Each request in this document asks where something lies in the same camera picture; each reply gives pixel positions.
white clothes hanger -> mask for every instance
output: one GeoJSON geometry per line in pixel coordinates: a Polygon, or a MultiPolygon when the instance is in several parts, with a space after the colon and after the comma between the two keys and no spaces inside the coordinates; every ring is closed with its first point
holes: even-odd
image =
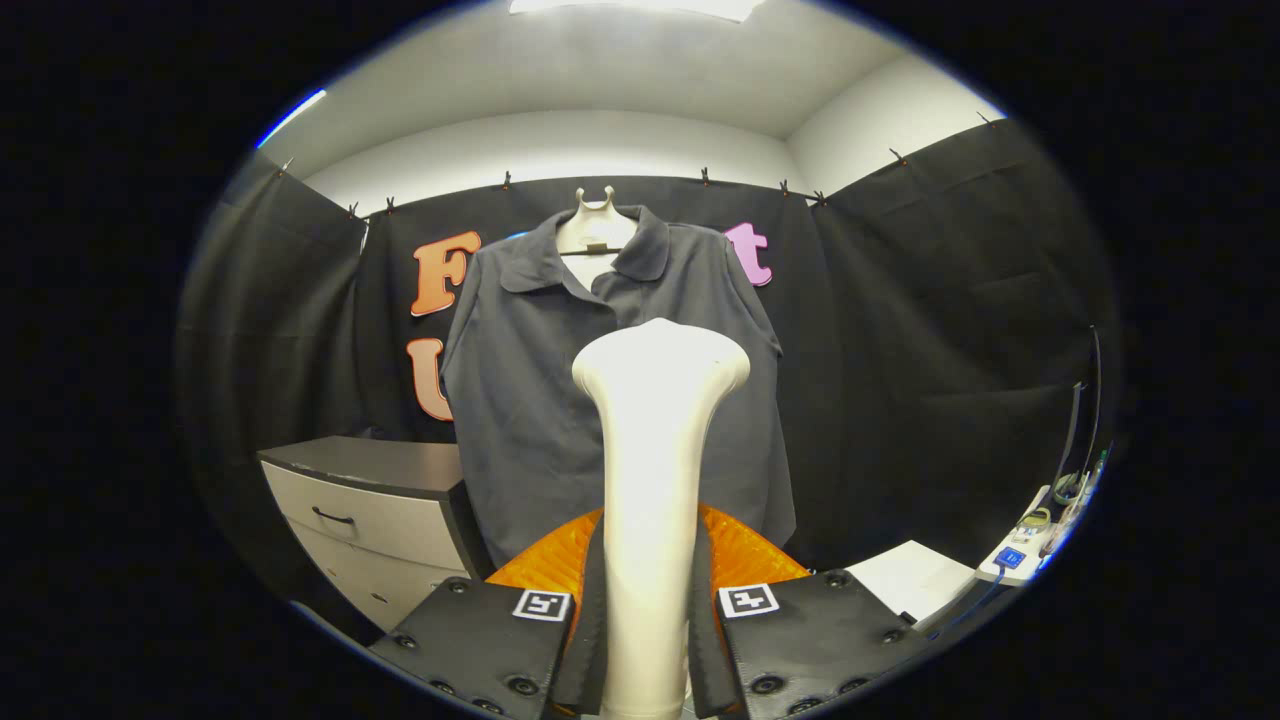
{"type": "Polygon", "coordinates": [[[640,223],[613,206],[613,187],[604,188],[603,202],[586,202],[577,188],[577,211],[556,231],[561,255],[608,255],[620,252],[635,237],[640,223]]]}

ceiling light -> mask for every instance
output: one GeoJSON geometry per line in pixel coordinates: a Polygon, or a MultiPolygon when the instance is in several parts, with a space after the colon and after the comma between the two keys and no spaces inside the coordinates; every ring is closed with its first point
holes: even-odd
{"type": "Polygon", "coordinates": [[[280,120],[280,124],[278,124],[274,128],[271,128],[271,132],[266,133],[266,137],[264,137],[261,141],[259,141],[257,146],[262,147],[262,143],[265,143],[268,140],[270,140],[273,135],[275,135],[284,126],[289,124],[289,120],[292,120],[293,118],[297,118],[298,115],[301,115],[302,110],[306,110],[307,108],[310,108],[310,106],[315,105],[316,102],[319,102],[321,97],[324,97],[324,91],[323,90],[319,91],[319,92],[316,92],[311,97],[307,97],[305,102],[302,102],[301,105],[297,106],[297,109],[294,109],[292,113],[289,113],[288,115],[285,115],[285,118],[283,120],[280,120]]]}
{"type": "Polygon", "coordinates": [[[566,5],[621,5],[659,10],[687,10],[740,23],[764,0],[511,0],[511,14],[566,5]]]}

power strip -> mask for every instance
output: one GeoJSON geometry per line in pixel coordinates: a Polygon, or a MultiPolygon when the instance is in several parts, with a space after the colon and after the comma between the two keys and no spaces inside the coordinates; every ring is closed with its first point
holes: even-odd
{"type": "MultiPolygon", "coordinates": [[[[1036,493],[1036,498],[1032,500],[1027,511],[1023,512],[1023,518],[1039,506],[1048,491],[1050,486],[1044,486],[1038,493],[1036,493]]],[[[974,578],[988,583],[993,583],[998,578],[1000,584],[1002,585],[1018,587],[1025,584],[1036,577],[1036,571],[1041,565],[1039,551],[1044,547],[1044,542],[1050,538],[1050,536],[1052,536],[1053,529],[1055,524],[1050,523],[1042,530],[1028,537],[1024,532],[1015,527],[1007,536],[1005,536],[1005,539],[1002,539],[1000,544],[991,551],[991,555],[988,555],[987,559],[978,565],[978,569],[974,571],[974,578]],[[1004,578],[1000,577],[1001,568],[1005,569],[1004,578]]]]}

black backdrop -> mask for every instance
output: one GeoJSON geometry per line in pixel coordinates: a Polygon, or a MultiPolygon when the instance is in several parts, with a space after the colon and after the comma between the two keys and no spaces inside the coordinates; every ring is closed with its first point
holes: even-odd
{"type": "MultiPolygon", "coordinates": [[[[845,547],[865,557],[913,538],[975,566],[1053,479],[1073,386],[1097,391],[1091,325],[1103,413],[1115,406],[1101,238],[1012,120],[886,165],[813,214],[845,343],[845,547]]],[[[1111,432],[1100,425],[1094,456],[1111,432]]]]}
{"type": "Polygon", "coordinates": [[[577,187],[605,184],[668,222],[751,223],[768,238],[759,261],[773,277],[756,292],[783,347],[778,402],[797,514],[785,550],[808,566],[846,566],[908,539],[975,565],[1053,479],[1071,387],[1092,384],[1091,325],[1119,377],[1102,249],[1011,120],[940,141],[813,206],[735,183],[558,178],[379,211],[367,237],[259,155],[191,272],[179,386],[202,438],[197,478],[273,589],[367,637],[307,568],[255,450],[332,433],[454,442],[452,423],[415,396],[406,346],[443,342],[453,311],[411,314],[413,251],[466,232],[502,242],[572,206],[577,187]]]}
{"type": "Polygon", "coordinates": [[[376,628],[298,544],[255,457],[361,420],[352,296],[364,233],[362,222],[252,155],[187,269],[175,387],[192,479],[241,557],[276,594],[306,598],[372,641],[376,628]]]}

white mannequin torso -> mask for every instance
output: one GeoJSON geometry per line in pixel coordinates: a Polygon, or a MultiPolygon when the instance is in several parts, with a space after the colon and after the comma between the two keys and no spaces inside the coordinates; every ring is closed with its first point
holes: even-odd
{"type": "Polygon", "coordinates": [[[659,318],[596,338],[571,373],[604,436],[600,716],[677,720],[691,689],[687,597],[707,428],[751,361],[719,333],[659,318]]]}
{"type": "MultiPolygon", "coordinates": [[[[556,231],[556,250],[576,252],[588,245],[604,243],[609,250],[622,250],[636,234],[640,223],[613,208],[613,188],[604,188],[603,202],[584,202],[582,188],[577,188],[577,213],[556,231]]],[[[564,258],[564,266],[573,273],[588,292],[591,283],[604,273],[613,272],[617,252],[608,255],[573,255],[564,258]]]]}

